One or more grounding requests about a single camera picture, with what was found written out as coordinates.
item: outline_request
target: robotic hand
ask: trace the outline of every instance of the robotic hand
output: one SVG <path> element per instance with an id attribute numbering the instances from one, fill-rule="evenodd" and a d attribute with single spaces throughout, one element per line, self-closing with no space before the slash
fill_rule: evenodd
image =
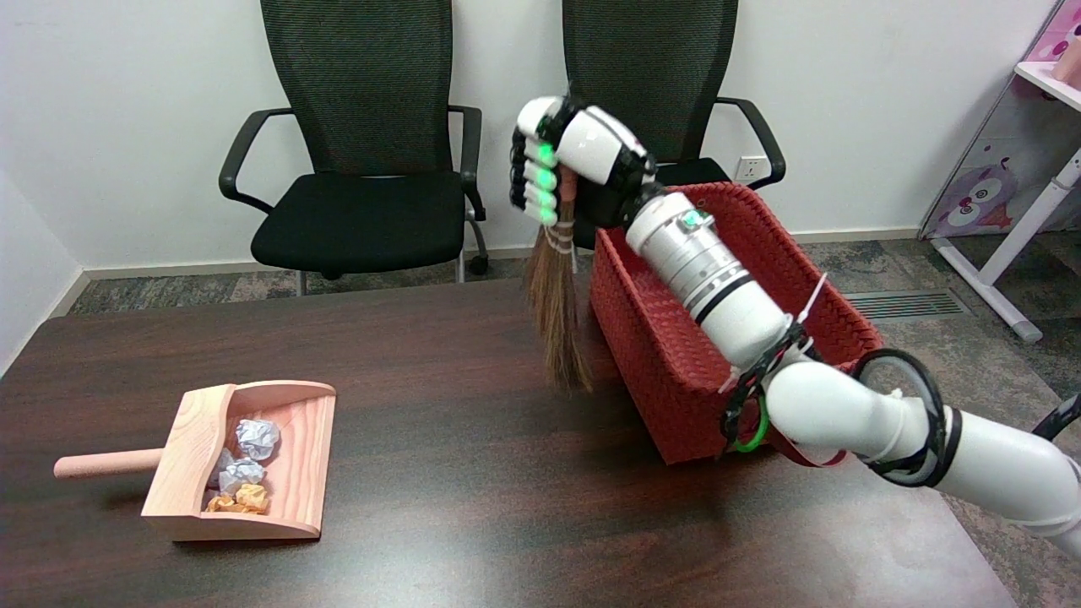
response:
<path id="1" fill-rule="evenodd" d="M 765 392 L 771 423 L 801 446 L 855 452 L 884 479 L 933 487 L 995 512 L 1081 559 L 1081 466 L 1051 439 L 1081 413 L 1075 397 L 1026 433 L 944 406 L 923 366 L 899 351 L 859 361 L 853 376 L 806 355 L 800 322 L 786 315 L 708 229 L 712 217 L 655 181 L 656 162 L 618 120 L 596 106 L 542 97 L 518 117 L 512 204 L 546 226 L 558 216 L 557 164 L 618 194 L 618 204 L 576 214 L 627 230 L 630 248 L 672 290 L 725 359 L 748 370 L 725 412 L 734 438 L 745 386 Z M 860 382 L 892 366 L 918 396 L 879 394 Z"/>

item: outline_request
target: white crumpled paper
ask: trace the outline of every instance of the white crumpled paper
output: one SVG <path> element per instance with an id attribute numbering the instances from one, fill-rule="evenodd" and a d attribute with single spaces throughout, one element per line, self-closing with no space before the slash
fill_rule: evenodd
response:
<path id="1" fill-rule="evenodd" d="M 222 453 L 217 455 L 217 464 L 214 465 L 214 472 L 210 474 L 210 479 L 206 480 L 206 487 L 216 488 L 218 475 L 225 471 L 226 466 L 232 464 L 232 453 L 229 452 L 228 448 L 222 448 Z"/>
<path id="2" fill-rule="evenodd" d="M 258 484 L 266 472 L 263 465 L 250 458 L 242 458 L 229 463 L 225 471 L 218 474 L 217 485 L 227 494 L 235 494 L 244 484 Z"/>
<path id="3" fill-rule="evenodd" d="M 252 460 L 263 461 L 270 458 L 279 439 L 281 432 L 278 425 L 269 420 L 241 420 L 237 425 L 237 444 L 240 451 Z"/>

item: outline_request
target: wooden dustpan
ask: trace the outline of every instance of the wooden dustpan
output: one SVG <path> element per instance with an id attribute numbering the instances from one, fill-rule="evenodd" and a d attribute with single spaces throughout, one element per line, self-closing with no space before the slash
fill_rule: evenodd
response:
<path id="1" fill-rule="evenodd" d="M 66 457 L 58 478 L 154 471 L 143 517 L 173 541 L 318 539 L 334 421 L 335 391 L 326 384 L 279 380 L 223 384 L 184 394 L 164 448 Z M 236 455 L 241 419 L 278 424 L 281 440 L 262 485 L 266 514 L 204 513 L 206 480 L 223 447 Z"/>

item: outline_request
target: dark wood tabletop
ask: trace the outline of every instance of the dark wood tabletop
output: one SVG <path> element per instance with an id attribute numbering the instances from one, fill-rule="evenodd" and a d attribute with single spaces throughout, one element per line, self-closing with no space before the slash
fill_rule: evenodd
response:
<path id="1" fill-rule="evenodd" d="M 593 395 L 544 382 L 518 281 L 66 317 L 0 380 L 4 606 L 1012 606 L 942 499 L 855 462 L 667 467 L 588 320 Z M 181 395 L 338 391 L 318 542 L 170 543 L 149 475 Z"/>

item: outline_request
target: cartoon bear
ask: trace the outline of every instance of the cartoon bear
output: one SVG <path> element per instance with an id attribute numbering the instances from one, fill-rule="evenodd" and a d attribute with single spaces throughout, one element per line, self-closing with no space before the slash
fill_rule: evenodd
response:
<path id="1" fill-rule="evenodd" d="M 935 236 L 998 233 L 1010 227 L 1013 219 L 1006 214 L 1006 203 L 1017 194 L 1017 177 L 1006 168 L 1009 160 L 974 169 L 946 188 L 939 203 L 946 211 L 938 216 Z M 984 227 L 998 229 L 982 230 Z"/>

